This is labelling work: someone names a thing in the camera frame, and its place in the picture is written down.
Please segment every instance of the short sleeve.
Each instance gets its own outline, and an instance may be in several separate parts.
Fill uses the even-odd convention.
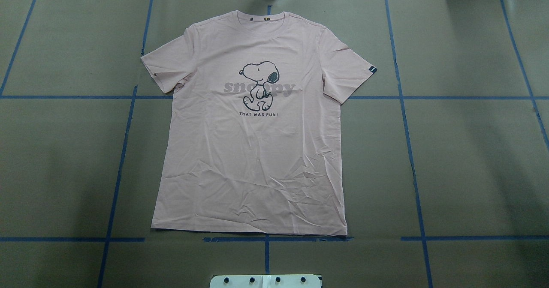
[[[327,28],[320,36],[318,51],[324,79],[324,94],[340,104],[343,104],[377,70]]]
[[[141,60],[162,92],[168,93],[194,73],[198,52],[198,32],[192,25],[182,36],[142,56]]]

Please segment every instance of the snoopy's ear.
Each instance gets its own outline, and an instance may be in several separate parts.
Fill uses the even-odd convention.
[[[269,78],[267,78],[267,81],[269,81],[269,83],[275,83],[278,81],[278,73],[277,72],[272,72],[270,75],[269,75]]]

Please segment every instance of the t-shirt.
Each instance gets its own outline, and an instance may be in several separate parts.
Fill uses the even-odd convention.
[[[153,228],[347,235],[340,106],[375,67],[290,12],[232,11],[141,59],[173,90]]]

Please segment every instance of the round neckline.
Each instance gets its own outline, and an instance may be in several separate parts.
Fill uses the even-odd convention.
[[[250,15],[250,14],[241,12],[239,10],[235,10],[235,11],[232,12],[231,17],[232,17],[233,23],[235,23],[235,25],[237,26],[237,28],[239,30],[242,30],[243,32],[246,32],[247,34],[250,34],[251,36],[257,36],[257,37],[277,36],[288,25],[288,23],[287,23],[288,22],[288,13],[287,12],[281,12],[281,13],[277,13],[277,14],[274,14],[274,15],[261,16],[261,15]],[[261,21],[264,21],[265,18],[269,18],[269,20],[281,20],[282,19],[282,24],[278,28],[276,28],[276,30],[273,30],[271,32],[266,32],[266,33],[255,32],[255,31],[252,31],[252,30],[248,29],[247,27],[245,27],[241,22],[241,19],[243,19],[245,21],[248,21],[251,18],[258,19],[259,23]]]

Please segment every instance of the snoopy graphic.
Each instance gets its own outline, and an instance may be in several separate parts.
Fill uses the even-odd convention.
[[[265,83],[276,83],[278,81],[278,69],[270,61],[263,61],[259,64],[246,64],[240,71],[247,79],[257,83],[250,90],[250,96],[244,97],[244,105],[249,110],[267,111],[273,104],[273,96],[265,89]]]

